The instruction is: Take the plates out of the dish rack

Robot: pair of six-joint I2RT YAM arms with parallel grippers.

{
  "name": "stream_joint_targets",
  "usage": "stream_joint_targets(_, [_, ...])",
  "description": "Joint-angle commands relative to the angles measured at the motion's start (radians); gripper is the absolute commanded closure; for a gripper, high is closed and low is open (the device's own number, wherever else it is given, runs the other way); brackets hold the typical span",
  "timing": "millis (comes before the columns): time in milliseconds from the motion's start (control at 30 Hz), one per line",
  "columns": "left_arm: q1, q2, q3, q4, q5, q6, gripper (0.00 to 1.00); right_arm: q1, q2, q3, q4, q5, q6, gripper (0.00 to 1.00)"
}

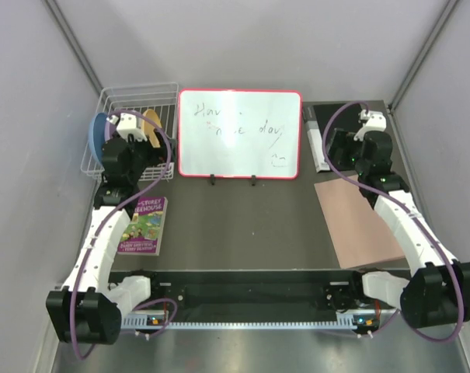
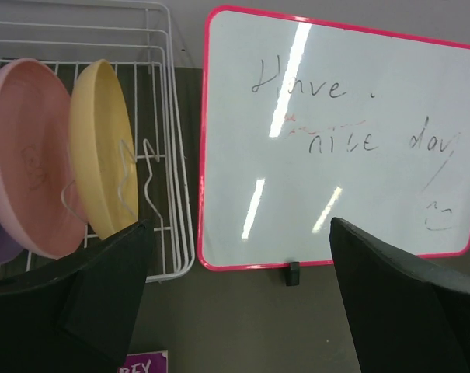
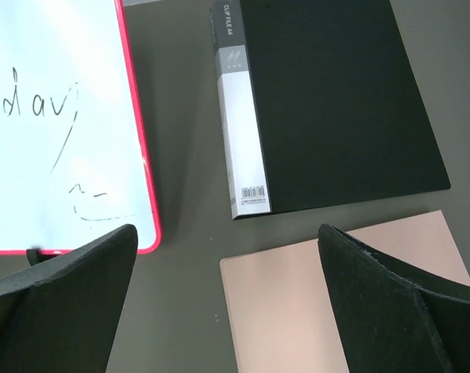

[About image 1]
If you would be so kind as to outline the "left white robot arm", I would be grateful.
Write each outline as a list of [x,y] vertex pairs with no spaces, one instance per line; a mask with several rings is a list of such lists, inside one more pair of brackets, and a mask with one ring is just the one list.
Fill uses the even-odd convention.
[[158,130],[159,147],[150,141],[119,136],[103,145],[102,181],[93,200],[91,224],[79,258],[61,288],[50,291],[46,308],[58,339],[64,343],[112,344],[121,320],[141,303],[154,308],[162,289],[146,277],[130,276],[108,288],[120,237],[130,224],[142,173],[149,166],[172,159],[172,144]]

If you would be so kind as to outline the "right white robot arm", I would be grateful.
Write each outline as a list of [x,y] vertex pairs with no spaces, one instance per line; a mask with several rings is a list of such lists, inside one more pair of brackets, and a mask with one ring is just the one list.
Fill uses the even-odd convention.
[[357,273],[348,295],[357,307],[375,299],[398,309],[413,329],[470,320],[470,263],[462,263],[436,238],[416,207],[406,181],[392,171],[392,139],[368,131],[361,139],[335,129],[327,149],[331,166],[357,173],[353,184],[380,217],[407,260],[410,278],[384,270]]

